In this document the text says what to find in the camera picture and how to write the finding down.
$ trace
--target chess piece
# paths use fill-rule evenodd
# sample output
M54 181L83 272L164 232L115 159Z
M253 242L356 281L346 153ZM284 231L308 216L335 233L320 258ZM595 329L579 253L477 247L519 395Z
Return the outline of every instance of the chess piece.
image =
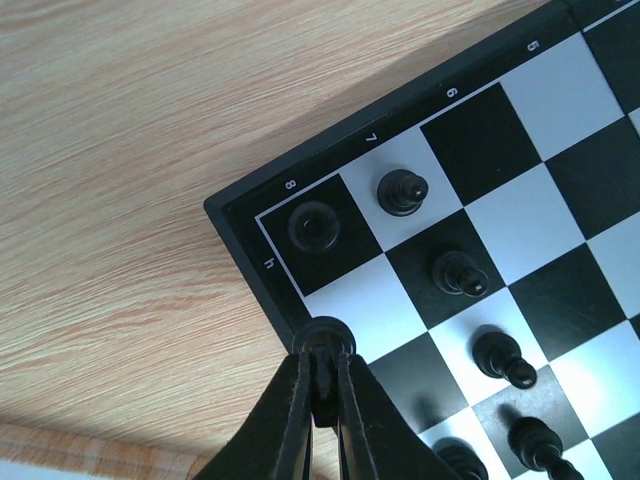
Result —
M409 170L392 170L378 184L380 206L396 217L411 215L418 210L427 193L427 181Z
M488 332L480 336L472 349L478 368L491 378L505 378L522 390L531 388L538 380L536 369L522 358L518 342L502 332Z
M305 253L320 254L338 241L340 221L335 210L321 202L305 202L291 213L289 239Z
M509 430L509 446L525 467L546 471L550 480L584 480L571 463L562 459L562 440L542 420L517 420Z
M489 289L487 274L464 252L453 250L441 255L431 274L436 286L449 295L481 297Z
M484 463L461 441L454 439L453 443L436 453L461 480L489 480Z

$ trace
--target light wood tabletop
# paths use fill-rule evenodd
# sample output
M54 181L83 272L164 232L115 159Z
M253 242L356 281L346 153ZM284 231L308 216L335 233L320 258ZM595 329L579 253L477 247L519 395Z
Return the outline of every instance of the light wood tabletop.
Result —
M542 3L1 0L0 421L213 455L285 349L203 200Z

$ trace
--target chessboard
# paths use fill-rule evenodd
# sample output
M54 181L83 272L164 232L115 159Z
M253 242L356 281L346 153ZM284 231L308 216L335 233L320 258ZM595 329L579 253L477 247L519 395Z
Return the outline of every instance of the chessboard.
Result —
M542 480L543 420L588 480L640 479L640 1L552 1L205 201L287 348L317 316L429 446ZM515 340L537 380L474 362Z

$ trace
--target pawn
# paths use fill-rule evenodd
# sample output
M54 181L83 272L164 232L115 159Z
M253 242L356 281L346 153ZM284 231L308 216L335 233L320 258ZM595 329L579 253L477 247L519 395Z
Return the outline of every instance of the pawn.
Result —
M436 286L449 295L481 297L489 289L489 277L470 255L452 250L434 263L431 276Z
M461 480L489 480L489 473L482 460L462 441L451 439L448 446L436 453Z
M562 440L542 420L517 420L509 429L509 446L525 467L546 471L550 480L584 480L570 462L563 460Z
M427 181L409 170L393 170L382 177L378 184L380 206L396 217L414 213L428 193Z
M502 332L480 336L472 349L473 360L482 373L504 378L516 388L531 388L538 380L536 369L522 358L518 342Z

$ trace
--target white square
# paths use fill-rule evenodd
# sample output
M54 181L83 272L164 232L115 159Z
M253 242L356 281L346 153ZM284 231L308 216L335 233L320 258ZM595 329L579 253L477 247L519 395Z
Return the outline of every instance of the white square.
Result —
M570 461L586 480L613 480L591 440L571 447L562 458ZM529 470L516 477L516 480L549 480L549 477L546 472Z
M634 112L631 112L629 114L629 118L633 122L633 125L636 127L636 130L638 130L638 135L640 135L640 108Z
M542 160L623 116L580 33L515 68L500 83Z
M589 248L627 318L640 313L640 213L589 240Z
M522 349L522 357L536 370L548 363L508 288L467 308L429 334L471 406L509 386L506 380L483 374L471 356L474 333L487 325L513 337Z
M640 340L629 321L551 362L589 437L640 412Z
M406 217L385 212L378 203L382 177L402 168L423 177L429 193L420 208ZM349 162L340 175L384 251L462 208L458 195L442 170L419 127L413 127Z
M386 255L305 297L304 304L313 316L328 315L346 323L357 353L367 363L427 331Z
M458 438L482 460L491 480L511 478L471 408L465 408L418 436L431 449L443 438Z
M465 209L507 285L584 243L544 164Z

